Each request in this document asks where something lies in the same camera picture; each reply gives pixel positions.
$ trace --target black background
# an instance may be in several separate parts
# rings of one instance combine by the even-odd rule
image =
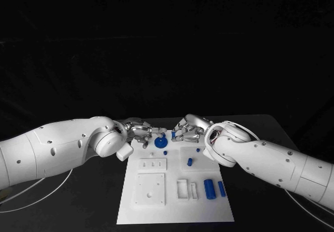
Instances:
[[[5,2],[0,140],[93,116],[270,114],[300,150],[334,162],[333,9],[329,0]]]

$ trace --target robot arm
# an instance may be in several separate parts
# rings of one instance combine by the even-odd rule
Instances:
[[[147,144],[152,133],[166,131],[139,118],[123,123],[100,116],[41,126],[0,142],[0,189],[70,171],[94,156],[117,153],[124,161],[133,154],[127,141]]]
[[[188,141],[185,134],[198,131],[189,131],[191,118],[201,120],[199,116],[186,116],[175,128],[185,132],[173,139],[175,142]],[[204,154],[212,160],[228,167],[240,163],[250,174],[334,210],[333,164],[268,141],[253,141],[248,133],[232,122],[214,124],[202,120],[208,125],[208,128],[201,128],[206,143]]]

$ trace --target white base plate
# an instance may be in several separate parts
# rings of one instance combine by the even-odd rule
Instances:
[[[222,180],[222,175],[219,171],[219,164],[214,169],[217,171],[206,171],[199,169],[198,171],[186,171],[182,168],[181,161],[183,160],[183,154],[181,151],[183,147],[205,148],[205,137],[202,136],[201,143],[194,144],[188,142],[172,142],[172,131],[166,132],[166,138],[169,144],[166,148],[160,149],[155,146],[153,135],[147,149],[143,149],[143,144],[133,141],[132,146],[134,147],[134,154],[129,157],[127,163],[127,173],[124,181],[124,191],[122,198],[122,205],[119,211],[117,224],[153,224],[153,223],[185,223],[185,222],[225,222],[234,221],[234,215],[229,205],[228,196],[221,196],[218,181]],[[137,199],[137,176],[139,174],[146,174],[146,172],[139,170],[140,159],[168,159],[168,170],[158,171],[158,173],[165,173],[166,182],[166,202],[163,205],[136,205]],[[178,200],[178,180],[188,180],[188,190],[189,190],[189,200]],[[205,183],[206,179],[214,180],[217,199],[208,200]],[[191,183],[196,183],[198,200],[192,201]]]

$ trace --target blue object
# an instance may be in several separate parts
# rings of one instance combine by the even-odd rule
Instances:
[[[219,181],[219,182],[218,182],[218,185],[219,185],[219,189],[221,189],[222,197],[227,197],[225,187],[224,187],[224,182],[222,182],[222,181]]]
[[[206,188],[208,199],[209,200],[217,199],[217,193],[215,193],[215,187],[214,187],[212,179],[205,180],[205,188]]]
[[[192,158],[189,158],[189,160],[188,160],[189,162],[188,162],[188,166],[192,166],[192,164],[194,164],[194,159]]]
[[[163,133],[163,137],[158,137],[155,140],[155,145],[158,148],[165,148],[168,146],[168,138],[166,138],[166,134]]]

